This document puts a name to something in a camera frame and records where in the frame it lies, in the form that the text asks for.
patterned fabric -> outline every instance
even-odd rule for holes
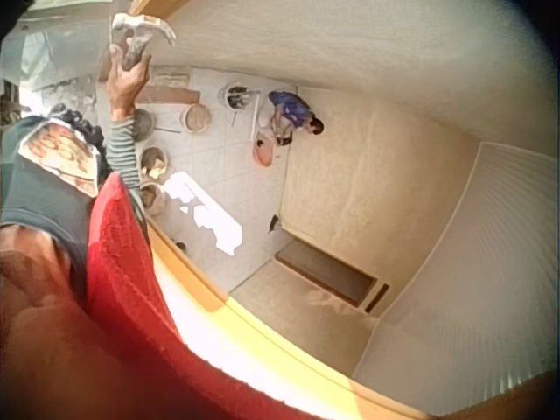
[[[311,107],[296,94],[274,91],[269,93],[269,99],[275,107],[282,105],[283,117],[296,128],[302,127],[306,118],[314,117]]]

